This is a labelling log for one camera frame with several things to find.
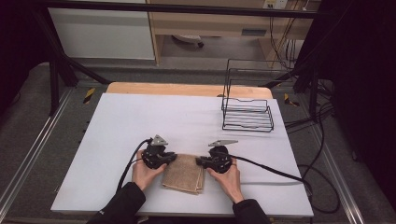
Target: black cable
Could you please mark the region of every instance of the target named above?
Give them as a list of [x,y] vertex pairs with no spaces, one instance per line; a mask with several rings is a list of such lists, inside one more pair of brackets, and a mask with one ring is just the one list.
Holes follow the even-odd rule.
[[296,42],[297,42],[297,40],[291,41],[291,43],[292,43],[291,48],[293,49],[293,66],[295,65],[295,62],[296,62]]
[[[316,117],[318,116],[322,116],[323,119],[325,120],[327,117],[329,117],[329,115],[333,112],[333,107],[329,107],[328,109],[326,109],[326,111],[322,112],[321,114],[316,114]],[[293,122],[285,122],[285,128],[286,130],[298,127],[300,125],[303,125],[307,122],[315,122],[315,120],[313,119],[313,117],[309,117],[307,119],[300,119],[300,120],[295,120]]]
[[306,126],[304,126],[303,128],[299,128],[299,129],[297,129],[297,130],[294,130],[294,131],[292,131],[292,132],[289,132],[288,134],[297,133],[297,132],[299,132],[299,131],[301,131],[301,130],[303,130],[303,129],[312,127],[312,126],[314,126],[314,125],[317,125],[317,124],[316,124],[316,123],[313,123],[313,124],[306,125]]
[[[298,167],[308,167],[308,165],[304,165],[304,164],[299,164],[299,165],[297,165],[297,166],[298,166]],[[336,195],[336,198],[337,198],[337,205],[336,205],[335,208],[332,209],[332,210],[324,210],[324,209],[321,209],[321,208],[318,208],[318,207],[314,206],[314,205],[311,203],[312,207],[313,207],[314,209],[318,210],[319,212],[325,213],[325,214],[332,214],[332,213],[337,212],[338,209],[340,208],[341,200],[340,200],[340,195],[338,194],[338,191],[337,191],[337,189],[335,188],[334,184],[332,183],[332,181],[331,181],[329,178],[327,178],[327,177],[326,177],[320,170],[318,170],[317,168],[311,167],[310,169],[313,170],[313,171],[315,171],[315,172],[317,172],[317,174],[319,174],[319,175],[320,175],[320,176],[332,187],[332,190],[334,191],[334,193],[335,193],[335,195]]]
[[286,50],[285,50],[286,60],[288,60],[288,61],[289,61],[289,56],[288,56],[288,54],[289,54],[289,43],[290,43],[290,40],[288,40],[288,43],[286,44]]
[[[325,105],[327,105],[327,104],[329,104],[329,103],[326,103],[326,104],[324,104],[323,106],[320,107],[319,114],[321,113],[323,107]],[[316,157],[311,161],[311,163],[309,164],[308,168],[305,170],[305,172],[303,174],[303,178],[305,178],[305,176],[308,173],[308,171],[311,169],[311,167],[314,165],[314,163],[318,160],[318,158],[319,158],[319,156],[320,156],[320,154],[321,154],[321,152],[323,150],[325,134],[324,134],[324,129],[323,129],[323,123],[322,123],[321,115],[318,116],[318,123],[319,123],[320,131],[322,133],[321,139],[320,139],[320,148],[319,148],[319,151],[318,151]]]
[[259,163],[255,162],[255,161],[251,161],[251,160],[243,158],[243,157],[238,157],[238,156],[231,155],[231,154],[228,154],[228,153],[223,153],[223,152],[216,152],[216,153],[220,154],[220,155],[224,155],[224,156],[230,156],[231,158],[235,158],[235,159],[240,160],[240,161],[247,161],[247,162],[249,162],[249,163],[251,163],[253,165],[260,166],[262,169],[267,170],[267,171],[269,171],[271,173],[274,173],[276,175],[282,175],[282,176],[285,176],[287,178],[302,182],[305,186],[308,187],[309,194],[312,195],[312,187],[311,187],[311,185],[306,180],[304,180],[303,178],[300,178],[300,177],[295,176],[295,175],[289,175],[289,174],[283,173],[283,172],[278,171],[278,170],[276,170],[274,168],[271,168],[271,167],[263,165],[263,164],[259,164]]
[[118,191],[122,188],[122,183],[123,183],[123,181],[124,181],[124,179],[125,179],[126,174],[127,174],[128,171],[129,171],[129,168],[131,167],[131,164],[132,164],[133,162],[135,162],[135,161],[138,161],[138,160],[133,161],[134,156],[136,155],[137,151],[143,146],[143,144],[149,143],[149,142],[151,142],[151,141],[152,141],[152,138],[146,139],[146,140],[144,140],[143,142],[141,142],[141,143],[139,144],[139,146],[136,148],[136,150],[134,151],[134,154],[132,155],[131,159],[129,160],[128,164],[126,165],[124,172],[122,173],[122,176],[121,176],[121,178],[120,178],[119,184],[117,185],[117,191],[116,191],[116,192],[118,192]]
[[290,47],[290,56],[289,56],[289,67],[291,68],[291,55],[293,54],[293,41],[291,40],[291,47]]
[[[330,115],[330,113],[333,111],[332,105],[331,106],[326,106],[326,107],[323,106],[322,108],[323,108],[323,111],[320,112],[320,113],[318,112],[316,114],[316,117],[322,116],[324,118],[327,118]],[[304,123],[307,123],[307,122],[310,122],[310,121],[314,121],[312,117],[309,117],[309,118],[306,118],[306,119],[299,119],[299,120],[295,120],[295,121],[286,121],[285,122],[285,128],[286,129],[294,128],[296,126],[300,126],[300,125],[302,125]]]
[[140,159],[134,160],[134,161],[131,162],[131,164],[134,164],[135,162],[141,161],[141,160],[143,160],[143,159],[140,158]]
[[276,48],[276,43],[274,40],[274,36],[273,36],[273,30],[274,30],[274,18],[270,17],[270,36],[271,36],[271,46],[273,47],[273,50],[276,54],[277,59],[282,62],[282,57],[279,56],[279,52],[277,51]]

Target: power cord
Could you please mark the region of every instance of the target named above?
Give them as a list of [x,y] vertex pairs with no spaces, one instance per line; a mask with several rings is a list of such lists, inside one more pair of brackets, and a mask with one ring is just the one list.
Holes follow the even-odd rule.
[[[299,1],[300,1],[300,0],[297,0],[297,1],[296,1],[296,3],[294,4],[294,7],[293,7],[292,10],[294,10],[295,8],[297,8]],[[274,40],[274,35],[273,35],[273,30],[274,30],[274,17],[270,17],[270,36],[271,36],[270,40],[271,40],[271,46],[272,46],[274,52],[276,53],[277,59],[281,62],[281,63],[280,63],[281,66],[283,66],[283,67],[285,67],[286,69],[288,69],[289,72],[290,72],[291,69],[293,69],[293,68],[291,67],[291,61],[289,61],[289,66],[286,66],[286,64],[283,63],[283,59],[282,59],[282,55],[281,55],[281,54],[282,54],[283,46],[285,45],[285,43],[284,43],[283,41],[284,41],[284,39],[287,38],[287,35],[288,35],[288,33],[289,33],[289,31],[290,31],[292,25],[294,24],[295,20],[296,20],[296,18],[289,19],[288,24],[286,25],[285,32],[283,33],[282,37],[280,38],[279,44],[276,45],[275,40]],[[292,55],[295,56],[295,40],[294,40],[294,50],[293,50],[293,47],[291,47],[290,53],[292,53]]]
[[[322,121],[323,121],[323,117],[324,117],[324,116],[326,116],[326,118],[327,118],[327,116],[329,116],[329,113],[331,113],[331,112],[333,111],[332,105],[329,106],[330,104],[331,104],[331,103],[328,102],[328,103],[324,104],[323,106],[321,106],[319,112],[317,113],[318,124],[319,124],[320,130],[321,130],[321,133],[322,133],[322,136],[321,136],[321,139],[320,139],[320,148],[319,148],[319,151],[318,151],[317,155],[315,156],[315,158],[311,161],[311,163],[310,163],[309,165],[305,165],[305,164],[298,164],[298,165],[297,165],[298,167],[305,167],[305,168],[306,168],[305,171],[304,171],[304,173],[303,173],[303,175],[302,175],[302,179],[305,179],[305,178],[306,178],[306,175],[308,174],[308,172],[309,172],[310,170],[313,170],[313,171],[315,171],[316,173],[318,173],[318,174],[319,174],[319,175],[331,186],[332,190],[334,191],[334,193],[335,193],[335,195],[336,195],[336,199],[337,199],[337,204],[336,204],[336,206],[335,206],[334,209],[331,209],[331,210],[324,210],[324,209],[318,208],[318,207],[315,206],[313,203],[311,203],[312,207],[313,207],[315,210],[317,210],[317,211],[319,211],[319,212],[321,212],[321,213],[324,213],[324,214],[333,214],[333,213],[337,212],[338,209],[340,208],[340,204],[341,204],[339,194],[338,194],[338,192],[337,192],[337,190],[336,190],[334,184],[332,183],[332,181],[331,181],[329,178],[327,178],[320,170],[318,170],[317,168],[315,168],[315,167],[313,166],[314,163],[318,160],[318,158],[319,158],[321,152],[323,151],[324,139],[325,139],[325,132],[324,132],[324,127],[323,127]],[[301,124],[303,124],[303,123],[305,123],[305,122],[308,122],[308,121],[312,121],[312,118],[301,119],[301,120],[298,120],[298,121],[290,122],[290,124],[293,125],[293,126],[295,126],[295,125],[301,125]]]
[[238,156],[234,156],[234,155],[226,154],[226,153],[219,153],[219,154],[228,155],[228,156],[230,156],[230,157],[232,157],[232,158],[235,158],[235,159],[237,159],[237,160],[240,160],[240,161],[247,161],[247,162],[249,162],[249,163],[251,163],[251,164],[253,164],[253,165],[260,166],[262,169],[267,170],[267,171],[269,171],[269,172],[271,172],[271,173],[274,173],[274,174],[276,174],[276,175],[282,175],[282,176],[285,176],[285,177],[287,177],[287,178],[300,181],[300,182],[302,182],[304,185],[306,185],[306,186],[308,187],[308,189],[309,189],[309,192],[312,193],[312,187],[311,187],[311,185],[310,185],[306,180],[304,180],[303,178],[300,178],[300,177],[297,177],[297,176],[294,176],[294,175],[289,175],[289,174],[283,173],[283,172],[278,171],[278,170],[276,170],[276,169],[274,169],[274,168],[271,168],[271,167],[269,167],[269,166],[265,166],[265,165],[263,165],[263,164],[258,164],[258,163],[255,162],[255,161],[251,161],[251,160],[248,160],[248,159],[243,158],[243,157],[238,157]]
[[120,178],[119,184],[117,185],[117,191],[116,191],[116,192],[118,192],[118,191],[122,188],[122,183],[123,183],[123,181],[124,181],[124,179],[125,179],[126,174],[127,174],[128,171],[129,171],[129,168],[131,168],[132,163],[134,163],[134,162],[136,162],[136,161],[139,161],[139,160],[135,160],[135,161],[134,161],[134,156],[136,155],[137,151],[143,146],[143,144],[145,144],[145,143],[150,143],[151,141],[152,141],[152,138],[144,140],[144,141],[141,142],[141,143],[139,144],[139,146],[134,150],[134,154],[132,155],[131,159],[129,159],[129,162],[128,162],[128,164],[126,165],[124,172],[122,173],[122,176],[121,176],[121,178]]

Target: black pole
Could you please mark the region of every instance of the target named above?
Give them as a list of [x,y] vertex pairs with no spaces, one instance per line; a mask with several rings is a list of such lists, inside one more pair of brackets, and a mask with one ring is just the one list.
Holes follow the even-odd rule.
[[73,59],[71,59],[70,57],[68,57],[65,53],[62,53],[62,57],[65,61],[67,61],[72,67],[78,69],[79,71],[81,71],[82,73],[84,73],[85,75],[95,79],[96,81],[100,82],[101,84],[110,84],[113,81],[110,81],[104,77],[101,77],[99,75],[97,75],[96,73],[94,73],[93,71],[91,71],[90,69],[86,68],[84,65],[74,61]]
[[173,12],[191,14],[215,14],[255,17],[280,17],[315,19],[329,17],[331,12],[283,10],[283,9],[258,9],[243,7],[206,7],[167,4],[139,4],[139,3],[114,3],[114,2],[89,2],[89,1],[64,1],[64,0],[35,0],[34,4],[42,7],[113,10],[113,11],[143,11],[143,12]]
[[78,83],[78,79],[76,78],[74,71],[71,67],[62,60],[62,52],[64,50],[60,46],[60,43],[57,41],[57,38],[54,36],[53,32],[49,28],[44,16],[43,16],[43,7],[32,7],[30,12],[32,13],[35,21],[38,26],[41,28],[41,31],[47,38],[50,46],[50,57],[53,63],[57,63],[57,71],[59,75],[62,76],[64,83],[66,86],[76,86]]

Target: white tabletop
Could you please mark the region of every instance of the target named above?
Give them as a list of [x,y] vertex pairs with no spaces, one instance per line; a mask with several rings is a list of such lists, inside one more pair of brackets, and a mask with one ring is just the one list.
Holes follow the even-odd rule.
[[[238,140],[227,146],[230,154],[300,176],[277,102],[268,103],[275,128],[255,133],[223,131],[218,97],[105,93],[51,210],[79,214],[102,209],[114,195],[135,148],[155,134],[169,143],[166,151],[197,156],[209,156],[207,145],[216,140]],[[244,196],[256,199],[267,215],[313,216],[303,184],[244,161],[238,162],[238,168]],[[130,171],[124,183],[131,179]],[[159,176],[145,191],[147,201],[138,215],[233,215],[231,201],[210,175],[205,176],[199,195],[165,189],[161,182]]]

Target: metal dish rack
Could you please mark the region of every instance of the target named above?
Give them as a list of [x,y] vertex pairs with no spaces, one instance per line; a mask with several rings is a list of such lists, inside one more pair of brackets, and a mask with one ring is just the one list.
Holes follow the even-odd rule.
[[[259,62],[278,67],[251,69],[231,67],[230,62]],[[224,81],[221,110],[223,114],[222,129],[234,131],[251,131],[269,133],[274,129],[274,120],[271,108],[266,100],[237,99],[230,97],[232,85],[260,86],[264,81],[274,81],[277,76],[283,76],[289,71],[279,61],[252,61],[230,59],[227,62],[227,72]]]

